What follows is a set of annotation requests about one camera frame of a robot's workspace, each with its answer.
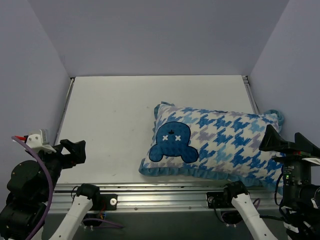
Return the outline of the blue houndstooth pillowcase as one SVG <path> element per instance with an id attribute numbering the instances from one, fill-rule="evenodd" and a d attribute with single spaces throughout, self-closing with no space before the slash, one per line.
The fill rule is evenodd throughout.
<path id="1" fill-rule="evenodd" d="M 151 147 L 139 172 L 149 177 L 192 176 L 241 181 L 283 193 L 282 164 L 259 146 L 267 126 L 280 132 L 283 115 L 181 107 L 162 102 L 154 109 Z"/>

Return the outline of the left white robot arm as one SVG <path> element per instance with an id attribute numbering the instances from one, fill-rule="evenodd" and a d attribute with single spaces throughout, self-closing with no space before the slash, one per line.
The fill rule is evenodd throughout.
<path id="1" fill-rule="evenodd" d="M 9 195 L 0 212 L 0 236 L 5 240 L 40 240 L 61 171 L 85 162 L 86 142 L 64 139 L 50 153 L 36 153 L 25 142 L 17 142 L 34 160 L 23 161 L 12 170 L 7 184 Z M 100 203 L 99 187 L 83 183 L 51 239 L 71 240 L 87 212 L 97 209 Z"/>

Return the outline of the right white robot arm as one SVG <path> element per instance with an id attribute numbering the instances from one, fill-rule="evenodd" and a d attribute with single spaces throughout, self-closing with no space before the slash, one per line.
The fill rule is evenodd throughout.
<path id="1" fill-rule="evenodd" d="M 320 149 L 297 132 L 294 141 L 284 140 L 272 125 L 268 125 L 259 146 L 263 152 L 278 152 L 273 161 L 282 169 L 282 199 L 279 216 L 261 215 L 241 181 L 228 183 L 222 193 L 223 203 L 234 207 L 255 240 L 274 240 L 276 236 L 266 224 L 275 220 L 283 224 L 289 240 L 320 238 L 320 187 L 312 183 L 312 167 L 320 164 Z"/>

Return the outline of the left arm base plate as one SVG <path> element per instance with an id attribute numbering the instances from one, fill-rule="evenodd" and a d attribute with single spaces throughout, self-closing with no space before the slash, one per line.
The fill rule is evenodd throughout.
<path id="1" fill-rule="evenodd" d="M 114 193 L 100 194 L 93 198 L 91 211 L 115 211 L 118 204 L 118 195 Z"/>

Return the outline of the right aluminium side rail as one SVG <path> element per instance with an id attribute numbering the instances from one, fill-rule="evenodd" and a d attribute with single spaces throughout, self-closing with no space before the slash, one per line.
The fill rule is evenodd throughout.
<path id="1" fill-rule="evenodd" d="M 253 112 L 255 114 L 259 114 L 260 110 L 259 110 L 259 108 L 257 106 L 257 103 L 256 103 L 255 99 L 254 99 L 254 96 L 253 96 L 253 93 L 252 93 L 252 90 L 251 90 L 251 86 L 250 86 L 250 82 L 249 82 L 249 77 L 247 75 L 243 75 L 242 76 L 242 80 L 243 80 L 243 83 L 244 83 L 244 86 L 245 86 L 245 89 L 246 89 L 246 92 L 247 92 L 247 95 L 248 95 L 252 110 L 253 110 Z"/>

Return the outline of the aluminium side rail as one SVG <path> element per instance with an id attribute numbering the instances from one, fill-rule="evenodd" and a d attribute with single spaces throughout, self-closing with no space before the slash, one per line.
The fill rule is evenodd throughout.
<path id="1" fill-rule="evenodd" d="M 259 110 L 259 108 L 257 106 L 257 103 L 256 103 L 255 99 L 254 99 L 254 96 L 253 96 L 253 93 L 252 93 L 252 90 L 251 90 L 251 86 L 250 86 L 250 82 L 249 82 L 249 77 L 247 75 L 243 75 L 242 76 L 242 80 L 243 80 L 243 83 L 244 83 L 244 86 L 245 86 L 245 89 L 246 89 L 246 92 L 247 92 L 247 95 L 248 95 L 252 110 L 253 110 L 253 112 L 255 114 L 259 114 L 260 110 Z"/>
<path id="2" fill-rule="evenodd" d="M 71 94 L 72 94 L 74 83 L 75 83 L 75 78 L 71 77 L 70 78 L 70 84 L 69 84 L 69 87 L 68 87 L 68 90 L 67 90 L 67 94 L 66 94 L 66 97 L 65 97 L 65 103 L 64 103 L 63 110 L 62 110 L 62 115 L 61 115 L 61 118 L 60 118 L 60 121 L 59 121 L 57 133 L 56 133 L 55 139 L 54 139 L 54 144 L 55 145 L 58 143 L 58 140 L 59 140 L 59 136 L 60 136 L 61 129 L 62 129 L 62 126 L 63 126 L 65 115 L 66 115 L 66 112 L 67 112 L 67 109 L 68 109 L 68 105 L 69 105 L 69 101 L 70 101 L 70 97 L 71 97 Z"/>

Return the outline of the left aluminium side rail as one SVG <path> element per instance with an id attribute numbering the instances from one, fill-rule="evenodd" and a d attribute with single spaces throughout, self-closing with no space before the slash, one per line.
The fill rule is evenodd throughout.
<path id="1" fill-rule="evenodd" d="M 67 109 L 68 109 L 68 105 L 69 105 L 69 101 L 70 101 L 70 97 L 71 97 L 71 94 L 72 94 L 74 83 L 75 83 L 75 78 L 71 77 L 70 78 L 70 84 L 69 84 L 69 87 L 68 87 L 68 90 L 67 90 L 67 94 L 66 94 L 66 97 L 65 97 L 65 103 L 64 103 L 63 110 L 62 110 L 62 115 L 61 115 L 61 118 L 60 118 L 60 121 L 59 121 L 57 133 L 56 133 L 55 139 L 54 139 L 54 144 L 55 145 L 58 143 L 58 140 L 59 140 L 59 136 L 60 136 L 61 129 L 62 129 L 62 126 L 63 126 L 65 115 L 66 115 L 66 112 L 67 112 Z"/>

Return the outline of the aluminium front rail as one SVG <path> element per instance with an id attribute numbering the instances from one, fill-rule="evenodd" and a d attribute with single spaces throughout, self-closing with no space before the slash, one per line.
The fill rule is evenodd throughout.
<path id="1" fill-rule="evenodd" d="M 160 182 L 98 184 L 102 195 L 116 194 L 117 213 L 207 212 L 207 193 L 223 192 L 217 182 Z M 72 205 L 72 184 L 55 188 L 50 214 L 66 214 Z M 249 187 L 252 201 L 260 198 L 258 210 L 276 210 L 274 192 L 263 187 Z"/>

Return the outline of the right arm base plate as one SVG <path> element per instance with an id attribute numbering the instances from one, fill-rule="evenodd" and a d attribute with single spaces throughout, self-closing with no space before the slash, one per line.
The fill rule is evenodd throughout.
<path id="1" fill-rule="evenodd" d="M 231 202 L 227 201 L 222 191 L 206 193 L 207 207 L 209 209 L 230 209 L 233 208 Z"/>

